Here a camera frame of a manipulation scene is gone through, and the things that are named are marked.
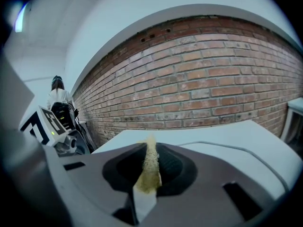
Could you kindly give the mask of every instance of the chair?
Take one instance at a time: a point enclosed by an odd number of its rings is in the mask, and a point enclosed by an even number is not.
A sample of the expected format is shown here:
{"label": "chair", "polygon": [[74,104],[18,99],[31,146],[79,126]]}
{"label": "chair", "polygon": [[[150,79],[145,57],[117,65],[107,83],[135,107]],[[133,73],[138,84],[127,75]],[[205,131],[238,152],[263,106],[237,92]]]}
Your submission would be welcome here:
{"label": "chair", "polygon": [[75,126],[72,122],[70,115],[70,107],[68,104],[63,103],[54,103],[51,111],[57,117],[59,122],[64,126],[67,130],[74,130]]}

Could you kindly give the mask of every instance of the hair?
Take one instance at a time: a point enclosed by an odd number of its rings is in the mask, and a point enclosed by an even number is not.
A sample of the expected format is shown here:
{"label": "hair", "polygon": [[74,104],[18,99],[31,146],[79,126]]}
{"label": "hair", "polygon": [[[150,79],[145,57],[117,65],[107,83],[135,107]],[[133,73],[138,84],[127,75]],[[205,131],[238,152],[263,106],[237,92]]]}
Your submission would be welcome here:
{"label": "hair", "polygon": [[52,91],[55,89],[58,91],[58,88],[64,90],[64,84],[61,77],[55,76],[52,81]]}

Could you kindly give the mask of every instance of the cable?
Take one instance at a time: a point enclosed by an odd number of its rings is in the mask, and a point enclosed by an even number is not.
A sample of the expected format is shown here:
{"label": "cable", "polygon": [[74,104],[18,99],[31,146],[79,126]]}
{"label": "cable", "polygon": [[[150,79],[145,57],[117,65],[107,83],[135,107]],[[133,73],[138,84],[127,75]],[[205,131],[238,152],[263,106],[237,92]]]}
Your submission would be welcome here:
{"label": "cable", "polygon": [[245,152],[251,154],[254,158],[256,158],[262,164],[264,164],[279,179],[279,181],[281,182],[281,184],[283,185],[283,187],[285,189],[285,192],[289,192],[288,185],[287,185],[286,181],[283,179],[283,177],[275,169],[273,169],[267,162],[265,162],[263,159],[261,159],[258,155],[256,155],[254,152],[252,152],[249,149],[245,149],[245,148],[241,148],[241,147],[237,147],[237,146],[229,146],[229,145],[224,145],[224,144],[212,143],[212,142],[208,142],[208,141],[195,141],[195,142],[180,144],[178,146],[192,145],[192,144],[197,144],[197,143],[202,143],[202,144],[208,144],[208,145],[221,146],[221,147],[226,147],[226,148],[231,148],[231,149],[242,150],[242,151],[245,151]]}

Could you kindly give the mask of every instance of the brick wall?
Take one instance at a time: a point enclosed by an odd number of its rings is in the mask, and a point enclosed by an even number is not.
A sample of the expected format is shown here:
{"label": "brick wall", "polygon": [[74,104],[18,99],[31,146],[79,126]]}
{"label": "brick wall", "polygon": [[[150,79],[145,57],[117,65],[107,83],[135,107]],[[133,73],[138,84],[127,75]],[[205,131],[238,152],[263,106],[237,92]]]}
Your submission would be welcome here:
{"label": "brick wall", "polygon": [[238,19],[191,17],[120,44],[73,98],[101,146],[124,129],[247,119],[280,136],[287,101],[302,95],[302,57],[279,36]]}

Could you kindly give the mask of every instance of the long brown hair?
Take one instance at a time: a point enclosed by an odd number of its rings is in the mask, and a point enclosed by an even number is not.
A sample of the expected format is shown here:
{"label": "long brown hair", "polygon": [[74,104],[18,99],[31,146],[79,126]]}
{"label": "long brown hair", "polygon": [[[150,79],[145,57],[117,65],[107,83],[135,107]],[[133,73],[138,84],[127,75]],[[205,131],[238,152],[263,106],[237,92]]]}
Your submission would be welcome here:
{"label": "long brown hair", "polygon": [[62,82],[62,79],[55,79],[54,78],[54,82],[52,84],[52,91],[54,89],[56,89],[56,91],[58,91],[58,88],[63,89],[64,90],[64,84]]}

